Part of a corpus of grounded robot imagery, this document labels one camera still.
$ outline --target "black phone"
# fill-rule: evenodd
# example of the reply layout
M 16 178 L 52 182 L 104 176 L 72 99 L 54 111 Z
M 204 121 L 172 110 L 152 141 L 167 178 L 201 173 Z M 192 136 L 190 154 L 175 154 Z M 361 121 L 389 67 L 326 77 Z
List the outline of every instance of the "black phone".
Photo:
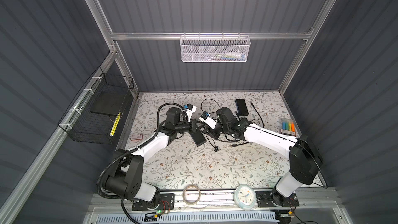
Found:
M 235 103 L 236 103 L 236 108 L 238 110 L 238 116 L 248 116 L 249 115 L 249 111 L 246 106 L 245 99 L 236 99 Z
M 206 141 L 207 141 L 200 131 L 197 131 L 195 133 L 189 133 L 189 134 L 191 135 L 196 146 L 201 146 L 202 144 L 206 143 Z

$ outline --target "red wire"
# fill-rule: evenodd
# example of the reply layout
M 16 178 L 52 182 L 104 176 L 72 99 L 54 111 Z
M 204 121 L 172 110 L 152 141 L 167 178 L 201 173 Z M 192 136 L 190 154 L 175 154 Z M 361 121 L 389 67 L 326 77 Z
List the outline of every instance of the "red wire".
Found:
M 166 210 L 166 206 L 164 205 L 164 201 L 162 201 L 162 203 L 163 203 L 163 212 L 162 212 L 162 214 L 164 214 L 164 211 Z
M 291 198 L 289 198 L 289 199 L 292 200 L 293 203 L 295 202 L 293 199 L 291 199 Z M 290 203 L 290 201 L 288 201 L 288 202 L 289 202 L 290 206 L 292 206 L 292 209 L 293 209 L 293 205 Z M 295 206 L 295 210 L 296 210 L 296 206 Z M 295 211 L 295 210 L 293 210 L 293 211 Z
M 169 212 L 170 212 L 170 204 L 169 204 L 169 202 L 168 202 L 168 201 L 165 201 L 165 202 L 167 202 L 167 205 L 169 206 Z

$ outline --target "black wire mesh basket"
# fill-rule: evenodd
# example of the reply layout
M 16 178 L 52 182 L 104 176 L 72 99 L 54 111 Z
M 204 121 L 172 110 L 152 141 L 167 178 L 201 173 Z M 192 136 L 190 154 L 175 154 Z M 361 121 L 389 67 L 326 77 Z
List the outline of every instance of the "black wire mesh basket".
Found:
M 58 123 L 68 136 L 77 142 L 112 144 L 118 142 L 134 100 L 131 77 L 102 73 L 90 89 L 83 89 L 84 97 L 74 108 L 68 107 L 61 121 L 72 112 L 67 123 Z

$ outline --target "yellow marker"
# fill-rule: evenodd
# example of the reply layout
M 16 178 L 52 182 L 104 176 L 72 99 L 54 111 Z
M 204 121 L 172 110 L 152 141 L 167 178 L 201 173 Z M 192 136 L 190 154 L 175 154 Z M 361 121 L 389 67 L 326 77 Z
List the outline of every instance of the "yellow marker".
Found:
M 111 134 L 109 136 L 113 137 L 113 135 L 115 135 L 116 127 L 117 127 L 117 124 L 119 123 L 119 120 L 120 120 L 120 112 L 117 115 L 117 117 L 115 119 L 115 122 L 113 123 L 112 131 L 111 131 Z

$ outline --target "black power bank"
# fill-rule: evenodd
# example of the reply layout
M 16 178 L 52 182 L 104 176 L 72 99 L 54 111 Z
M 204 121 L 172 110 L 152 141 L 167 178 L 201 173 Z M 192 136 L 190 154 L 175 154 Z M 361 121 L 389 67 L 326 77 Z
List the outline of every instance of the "black power bank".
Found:
M 249 111 L 246 106 L 245 99 L 236 99 L 235 103 L 236 103 L 236 108 L 238 110 L 238 116 L 248 116 L 249 115 Z

